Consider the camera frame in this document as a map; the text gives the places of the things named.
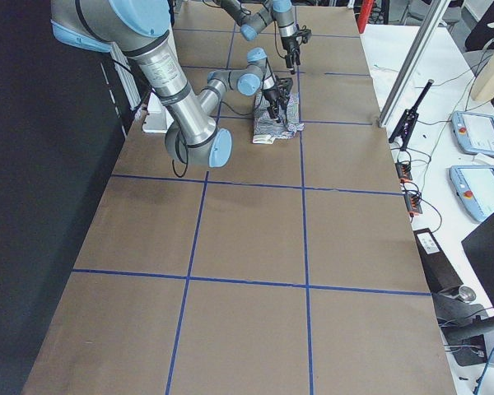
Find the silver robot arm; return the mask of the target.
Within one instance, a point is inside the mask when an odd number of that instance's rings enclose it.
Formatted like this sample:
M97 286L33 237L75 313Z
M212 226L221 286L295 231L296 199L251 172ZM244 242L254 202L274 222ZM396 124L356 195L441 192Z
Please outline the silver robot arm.
M222 167L232 150L231 133L219 128L211 112L228 91L252 96L262 92L272 119L281 121L288 93L261 48L248 52L243 70L212 72L207 86L194 94L175 52L168 44L170 7L166 1L53 1L55 38L74 47L108 53L117 44L141 68L174 122L165 136L170 156L186 165Z
M311 31L300 29L296 24L291 1L264 1L256 13L244 9L240 1L217 0L214 3L232 17L247 41L253 41L265 28L275 23L286 51L283 58L287 70L291 74L296 73L296 66L301 65L300 45L310 39Z

